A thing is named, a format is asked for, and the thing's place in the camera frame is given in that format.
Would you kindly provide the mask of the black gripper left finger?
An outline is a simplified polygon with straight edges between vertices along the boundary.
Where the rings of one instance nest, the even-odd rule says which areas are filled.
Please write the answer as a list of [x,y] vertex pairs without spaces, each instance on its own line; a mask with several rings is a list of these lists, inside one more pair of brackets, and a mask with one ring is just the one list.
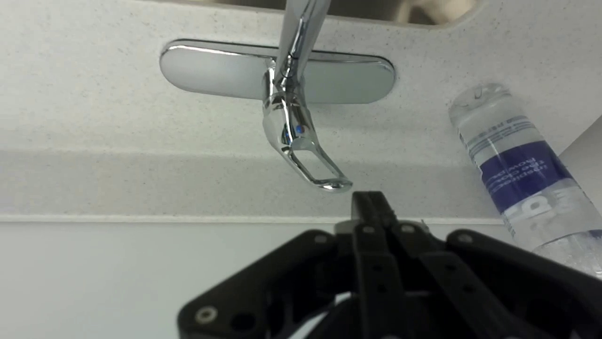
[[306,229],[189,299],[176,312],[178,339],[306,339],[398,334],[402,286],[379,191],[355,191],[351,218],[330,233]]

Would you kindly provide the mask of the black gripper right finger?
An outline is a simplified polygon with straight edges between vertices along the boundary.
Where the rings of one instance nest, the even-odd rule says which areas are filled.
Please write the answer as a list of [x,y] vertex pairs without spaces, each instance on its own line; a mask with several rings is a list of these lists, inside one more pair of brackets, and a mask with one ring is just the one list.
[[375,193],[373,339],[602,339],[599,282],[469,229],[439,240]]

